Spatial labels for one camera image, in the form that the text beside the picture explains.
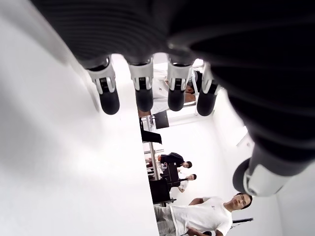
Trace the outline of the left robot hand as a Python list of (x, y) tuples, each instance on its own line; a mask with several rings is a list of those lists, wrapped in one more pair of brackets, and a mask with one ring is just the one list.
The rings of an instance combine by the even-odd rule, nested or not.
[(276, 194), (315, 160), (315, 3), (312, 0), (35, 0), (85, 68), (109, 54), (144, 62), (200, 58), (224, 87), (255, 146), (233, 176), (256, 197)]

